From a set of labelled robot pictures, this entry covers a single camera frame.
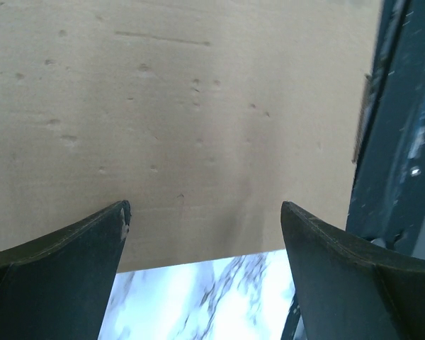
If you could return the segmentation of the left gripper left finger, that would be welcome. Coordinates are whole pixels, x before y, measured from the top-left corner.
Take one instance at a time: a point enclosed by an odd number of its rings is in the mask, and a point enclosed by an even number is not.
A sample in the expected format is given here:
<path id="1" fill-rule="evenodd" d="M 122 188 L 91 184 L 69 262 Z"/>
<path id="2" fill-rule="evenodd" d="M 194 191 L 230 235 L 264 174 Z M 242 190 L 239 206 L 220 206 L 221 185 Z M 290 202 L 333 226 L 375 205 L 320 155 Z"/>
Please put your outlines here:
<path id="1" fill-rule="evenodd" d="M 0 251 L 0 339 L 97 339 L 130 218 L 118 201 Z"/>

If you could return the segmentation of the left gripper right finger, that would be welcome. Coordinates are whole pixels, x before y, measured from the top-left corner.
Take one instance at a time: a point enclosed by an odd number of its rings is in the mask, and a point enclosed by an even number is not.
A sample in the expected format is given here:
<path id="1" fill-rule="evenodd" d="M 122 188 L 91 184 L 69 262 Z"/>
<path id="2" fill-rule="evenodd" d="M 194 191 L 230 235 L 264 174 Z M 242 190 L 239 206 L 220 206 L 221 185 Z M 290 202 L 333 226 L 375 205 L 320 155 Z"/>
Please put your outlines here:
<path id="1" fill-rule="evenodd" d="M 367 242 L 292 202 L 280 213 L 308 339 L 425 339 L 425 260 Z"/>

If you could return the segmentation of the brown cardboard express box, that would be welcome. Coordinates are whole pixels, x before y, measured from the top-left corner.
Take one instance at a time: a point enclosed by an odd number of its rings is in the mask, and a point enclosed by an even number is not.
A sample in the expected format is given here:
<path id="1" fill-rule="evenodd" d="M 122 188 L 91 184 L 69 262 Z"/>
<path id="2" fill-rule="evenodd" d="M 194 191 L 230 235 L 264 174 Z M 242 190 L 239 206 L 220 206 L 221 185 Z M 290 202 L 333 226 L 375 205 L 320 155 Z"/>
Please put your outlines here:
<path id="1" fill-rule="evenodd" d="M 119 200 L 120 270 L 344 227 L 379 1 L 0 1 L 0 251 Z"/>

